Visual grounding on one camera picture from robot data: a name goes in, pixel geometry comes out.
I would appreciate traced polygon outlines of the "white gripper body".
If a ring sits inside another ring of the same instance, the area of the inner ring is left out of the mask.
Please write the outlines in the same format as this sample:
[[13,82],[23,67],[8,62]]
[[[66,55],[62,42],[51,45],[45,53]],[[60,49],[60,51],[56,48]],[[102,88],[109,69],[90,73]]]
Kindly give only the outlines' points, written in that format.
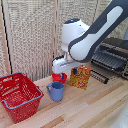
[[59,74],[59,73],[62,73],[68,69],[71,69],[74,65],[75,65],[74,60],[68,61],[66,59],[66,56],[62,55],[62,56],[56,57],[52,61],[52,71],[55,74]]

